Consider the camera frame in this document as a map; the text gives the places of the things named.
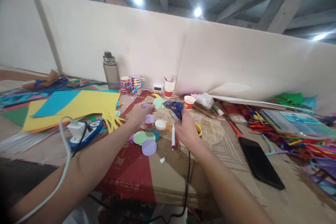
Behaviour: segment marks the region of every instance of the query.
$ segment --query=paper cup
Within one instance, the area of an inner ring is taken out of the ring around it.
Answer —
[[[141,75],[131,75],[132,79],[141,79]]]
[[[193,104],[195,103],[196,99],[192,96],[185,96],[184,97],[184,102],[183,102],[183,106],[186,110],[191,110],[191,108],[193,107]]]
[[[152,126],[154,122],[155,122],[155,117],[154,117],[154,116],[152,116],[152,115],[147,115],[147,116],[145,117],[145,122],[144,122],[144,124],[145,124],[146,126]]]
[[[168,82],[168,81],[165,81],[164,82],[164,89],[165,90],[168,90],[169,92],[171,92],[171,91],[174,91],[174,89],[175,89],[175,81],[173,81],[173,82]]]
[[[128,82],[130,81],[130,78],[128,76],[123,76],[120,78],[120,81]]]
[[[161,119],[156,120],[155,128],[158,130],[164,130],[166,128],[166,122]]]
[[[164,96],[166,98],[170,98],[173,95],[173,91],[167,91],[166,89],[164,90],[164,93],[165,93]]]

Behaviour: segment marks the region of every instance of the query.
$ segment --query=black cable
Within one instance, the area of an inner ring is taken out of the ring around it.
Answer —
[[[77,151],[79,150],[79,146],[80,146],[80,144],[82,143],[82,141],[83,141],[83,139],[84,139],[86,130],[87,130],[87,128],[88,128],[88,123],[87,123],[87,122],[84,122],[84,123],[85,123],[85,128],[84,128],[83,135],[82,135],[81,139],[79,140],[79,143],[77,144],[76,149],[75,149],[75,151],[73,152],[71,158],[73,158],[73,157],[76,155]]]
[[[183,204],[183,211],[182,211],[182,213],[180,213],[180,214],[175,214],[175,213],[171,214],[170,217],[169,217],[168,222],[164,219],[164,217],[162,215],[156,216],[155,218],[153,218],[151,220],[141,221],[141,222],[147,224],[147,223],[156,221],[157,219],[161,218],[164,221],[165,224],[168,224],[170,222],[170,219],[172,217],[176,217],[176,218],[182,217],[184,215],[184,212],[186,211],[186,207],[187,207],[188,188],[189,188],[189,176],[190,176],[190,151],[189,151],[189,166],[188,166],[187,183],[185,185],[184,204]],[[97,202],[99,205],[105,207],[108,210],[113,211],[113,209],[111,207],[105,205],[103,202],[101,202],[100,200],[98,200],[96,197],[92,196],[91,194],[89,194],[88,196],[91,199],[93,199],[95,202]],[[130,221],[139,221],[138,219],[132,219],[132,218],[129,218],[129,217],[126,217],[126,216],[122,216],[122,217],[124,217],[125,219],[128,219]]]

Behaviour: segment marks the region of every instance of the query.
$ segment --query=forearm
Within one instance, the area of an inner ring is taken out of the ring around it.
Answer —
[[[202,142],[190,147],[190,152],[202,166],[212,194],[228,223],[273,223],[263,207],[238,177],[226,167]]]
[[[103,179],[117,154],[136,130],[125,123],[117,130],[71,159],[63,184],[56,194],[26,223],[61,223]],[[38,206],[56,188],[64,170],[59,167],[20,202],[10,213],[15,221]]]

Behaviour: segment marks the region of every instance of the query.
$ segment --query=glue stick tube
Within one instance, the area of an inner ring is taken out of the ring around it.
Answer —
[[[220,115],[224,115],[224,112],[219,108],[217,107],[215,104],[212,105],[212,108]]]

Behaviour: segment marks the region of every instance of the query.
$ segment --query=hand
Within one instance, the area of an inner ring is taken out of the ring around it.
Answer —
[[[183,109],[182,111],[182,122],[174,116],[176,123],[176,133],[180,141],[182,141],[185,146],[189,149],[190,146],[200,142],[200,137],[198,135],[195,120],[191,114]]]
[[[149,103],[151,105],[149,105],[147,108],[142,108],[142,105],[145,103]],[[128,119],[128,123],[131,124],[134,127],[139,128],[142,124],[143,121],[145,120],[146,115],[148,114],[154,114],[154,112],[156,112],[157,110],[154,108],[154,104],[153,101],[144,101],[138,104],[135,104],[133,109],[132,109],[132,113]]]

